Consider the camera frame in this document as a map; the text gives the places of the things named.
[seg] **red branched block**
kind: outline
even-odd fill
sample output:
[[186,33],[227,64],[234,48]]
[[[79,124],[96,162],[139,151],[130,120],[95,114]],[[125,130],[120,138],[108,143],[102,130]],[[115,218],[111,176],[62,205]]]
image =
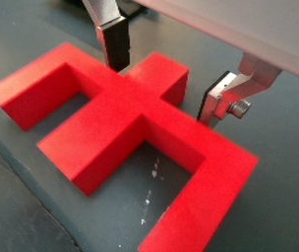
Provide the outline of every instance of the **red branched block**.
[[0,107],[24,130],[76,93],[91,100],[38,144],[87,195],[143,141],[193,174],[142,252],[202,251],[257,163],[174,107],[186,87],[187,67],[161,54],[122,76],[68,43],[0,82]]

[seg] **white scratch mark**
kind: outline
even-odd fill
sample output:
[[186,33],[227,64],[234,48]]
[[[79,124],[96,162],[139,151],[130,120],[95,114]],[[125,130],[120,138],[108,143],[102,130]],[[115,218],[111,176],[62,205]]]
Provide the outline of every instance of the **white scratch mark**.
[[143,209],[142,224],[146,223],[146,216],[147,216],[147,212],[149,212],[149,205],[150,205],[151,194],[153,194],[153,191],[149,190],[149,193],[147,193],[147,196],[146,196],[146,200],[145,200],[145,209]]
[[157,177],[157,175],[158,175],[158,171],[154,169],[153,170],[153,176],[154,176],[154,178]]

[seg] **dark gray tabletop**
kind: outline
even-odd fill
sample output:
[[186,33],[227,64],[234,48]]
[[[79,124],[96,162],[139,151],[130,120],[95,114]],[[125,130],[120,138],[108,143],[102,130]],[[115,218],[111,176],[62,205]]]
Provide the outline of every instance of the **dark gray tabletop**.
[[[131,22],[130,33],[131,66],[159,51],[190,67],[182,110],[195,116],[203,91],[226,70],[237,72],[242,52],[153,11]],[[1,1],[0,80],[64,41],[103,61],[84,10],[60,0]],[[83,251],[137,251],[189,174],[145,144],[86,197],[36,146],[86,102],[76,96],[30,132],[20,130],[0,109],[0,153]],[[229,116],[215,128],[261,161],[207,252],[299,251],[299,79],[282,73],[272,89],[252,102],[244,120]]]

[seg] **red block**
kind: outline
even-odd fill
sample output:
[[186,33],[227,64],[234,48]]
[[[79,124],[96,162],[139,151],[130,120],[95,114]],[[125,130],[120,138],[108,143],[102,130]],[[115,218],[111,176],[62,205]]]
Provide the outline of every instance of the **red block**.
[[143,141],[193,174],[142,252],[202,251],[257,163],[174,107],[186,87],[187,67],[161,54],[122,76],[68,43],[0,82],[0,106],[24,130],[76,93],[91,100],[38,144],[87,195]]

